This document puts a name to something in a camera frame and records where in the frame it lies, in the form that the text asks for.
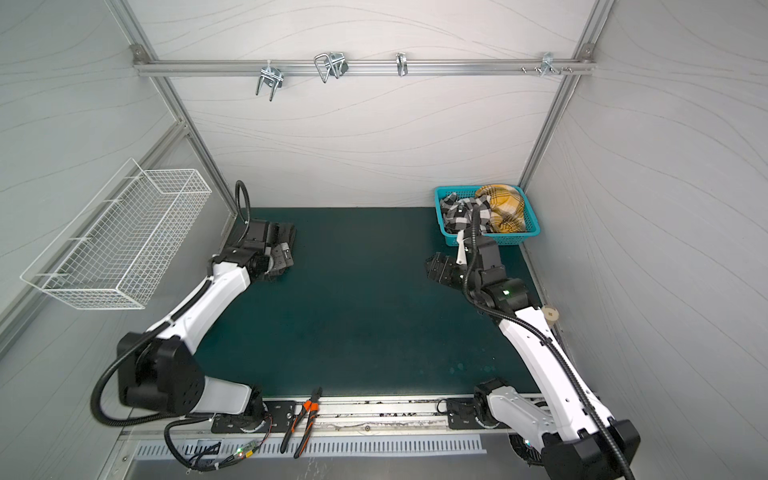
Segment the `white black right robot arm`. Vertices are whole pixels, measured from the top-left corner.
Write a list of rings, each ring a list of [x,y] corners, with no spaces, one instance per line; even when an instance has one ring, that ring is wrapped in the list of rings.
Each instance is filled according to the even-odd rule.
[[[493,321],[543,397],[537,404],[504,380],[484,382],[475,390],[478,422],[513,430],[515,453],[552,479],[633,478],[638,430],[613,415],[586,385],[524,281],[508,276],[497,243],[484,235],[463,240],[455,256],[429,257],[425,270],[429,279],[459,290]]]

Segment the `dark grey striped shirt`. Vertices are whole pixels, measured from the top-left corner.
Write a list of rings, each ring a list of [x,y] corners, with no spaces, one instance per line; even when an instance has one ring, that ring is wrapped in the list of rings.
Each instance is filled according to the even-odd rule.
[[[288,242],[281,242],[270,250],[270,263],[264,274],[266,281],[274,281],[294,265],[293,253]]]

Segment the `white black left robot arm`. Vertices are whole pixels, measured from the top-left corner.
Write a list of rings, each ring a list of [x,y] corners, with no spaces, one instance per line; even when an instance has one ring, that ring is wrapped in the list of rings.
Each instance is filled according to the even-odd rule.
[[[160,417],[230,415],[260,425],[266,415],[253,386],[208,376],[195,359],[207,332],[252,283],[281,276],[294,264],[296,228],[252,220],[243,238],[207,263],[205,278],[176,308],[144,333],[118,343],[118,398]]]

